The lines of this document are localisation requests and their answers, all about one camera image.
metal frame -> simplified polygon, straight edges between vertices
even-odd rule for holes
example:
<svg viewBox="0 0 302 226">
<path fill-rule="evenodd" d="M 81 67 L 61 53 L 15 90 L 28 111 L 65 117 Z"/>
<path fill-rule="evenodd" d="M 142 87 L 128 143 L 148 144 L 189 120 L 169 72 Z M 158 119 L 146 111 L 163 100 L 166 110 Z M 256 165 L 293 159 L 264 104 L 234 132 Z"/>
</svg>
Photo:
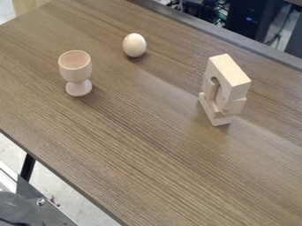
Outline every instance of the metal frame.
<svg viewBox="0 0 302 226">
<path fill-rule="evenodd" d="M 30 177 L 33 174 L 35 159 L 30 155 L 26 154 L 26 158 L 24 160 L 22 170 L 20 172 L 20 176 L 29 182 Z"/>
</svg>

wooden table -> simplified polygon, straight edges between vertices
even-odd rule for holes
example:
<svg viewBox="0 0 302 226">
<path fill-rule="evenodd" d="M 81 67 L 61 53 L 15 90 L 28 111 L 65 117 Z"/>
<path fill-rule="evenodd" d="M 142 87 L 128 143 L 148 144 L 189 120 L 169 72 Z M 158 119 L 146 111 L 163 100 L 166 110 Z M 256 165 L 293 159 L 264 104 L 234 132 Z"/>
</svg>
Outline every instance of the wooden table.
<svg viewBox="0 0 302 226">
<path fill-rule="evenodd" d="M 0 128 L 123 225 L 301 225 L 302 73 L 286 63 L 300 61 L 210 29 L 125 0 L 53 1 L 14 19 L 0 27 Z M 142 58 L 122 52 L 130 32 L 147 39 Z M 78 99 L 57 69 L 69 49 L 94 64 Z M 245 112 L 212 127 L 197 96 L 223 53 L 253 84 Z"/>
</svg>

